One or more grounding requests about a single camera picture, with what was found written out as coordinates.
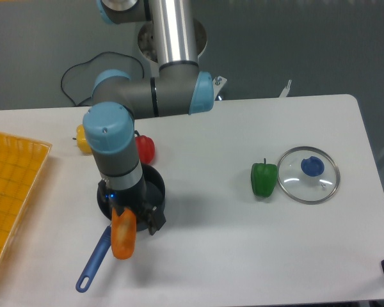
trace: gray wall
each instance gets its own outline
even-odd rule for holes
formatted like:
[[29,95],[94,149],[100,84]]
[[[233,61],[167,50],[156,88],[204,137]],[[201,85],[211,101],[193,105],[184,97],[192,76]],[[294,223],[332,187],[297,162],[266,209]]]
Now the gray wall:
[[[384,146],[384,1],[192,2],[209,37],[201,67],[229,79],[225,98],[277,97],[288,79],[293,96],[349,93],[374,154]],[[90,0],[0,3],[0,109],[71,106],[62,73],[103,51],[141,58],[141,26],[104,24]],[[67,91],[77,101],[90,96],[107,68],[140,77],[136,63],[107,56],[68,75]]]

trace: glass lid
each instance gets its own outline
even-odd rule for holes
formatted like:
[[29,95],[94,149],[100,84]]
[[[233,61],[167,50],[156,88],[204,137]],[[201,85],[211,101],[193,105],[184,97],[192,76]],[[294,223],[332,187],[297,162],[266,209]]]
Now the glass lid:
[[322,203],[334,195],[340,184],[336,163],[314,147],[290,149],[280,158],[277,168],[280,187],[301,203]]

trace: metal rim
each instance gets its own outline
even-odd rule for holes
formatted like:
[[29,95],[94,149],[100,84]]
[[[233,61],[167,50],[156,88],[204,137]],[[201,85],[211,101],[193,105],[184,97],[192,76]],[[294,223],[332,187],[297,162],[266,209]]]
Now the metal rim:
[[[282,181],[280,180],[280,165],[282,163],[282,161],[290,154],[292,154],[293,152],[299,152],[301,150],[310,150],[310,151],[314,151],[314,152],[317,152],[318,154],[321,154],[323,157],[325,157],[329,162],[330,164],[334,167],[334,170],[335,170],[335,179],[336,179],[336,184],[334,186],[334,189],[333,191],[326,197],[320,199],[320,200],[302,200],[301,198],[298,198],[298,197],[295,197],[295,195],[291,194],[288,190],[286,190],[286,188],[283,186],[283,183]],[[339,186],[340,186],[340,170],[339,170],[339,167],[337,166],[337,164],[334,162],[334,160],[327,154],[325,153],[324,151],[316,148],[316,147],[311,147],[311,146],[299,146],[299,147],[294,147],[288,151],[286,151],[283,156],[279,159],[279,162],[277,164],[277,172],[278,172],[278,176],[277,176],[277,180],[278,180],[278,183],[279,183],[279,186],[282,188],[282,190],[284,191],[284,193],[286,193],[286,195],[288,195],[288,197],[292,198],[293,200],[296,200],[300,203],[305,203],[307,205],[317,205],[319,203],[324,203],[326,200],[328,200],[329,198],[331,198],[336,192],[337,190],[339,189]]]

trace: blue handle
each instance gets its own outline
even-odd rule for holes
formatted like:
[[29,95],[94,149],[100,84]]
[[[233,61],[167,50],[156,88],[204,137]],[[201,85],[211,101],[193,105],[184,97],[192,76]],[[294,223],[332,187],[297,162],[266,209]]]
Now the blue handle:
[[77,281],[76,290],[78,292],[84,293],[88,290],[110,246],[111,246],[111,226],[108,226],[104,230],[104,233],[102,234],[100,240],[98,241],[97,246],[92,252],[92,255],[88,260],[87,265],[83,270],[83,273],[81,273],[81,276]]

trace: yellow basket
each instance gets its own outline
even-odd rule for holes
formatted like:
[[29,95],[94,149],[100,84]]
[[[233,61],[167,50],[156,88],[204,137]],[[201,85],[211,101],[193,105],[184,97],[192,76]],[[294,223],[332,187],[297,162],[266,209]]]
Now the yellow basket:
[[51,144],[0,132],[0,261]]

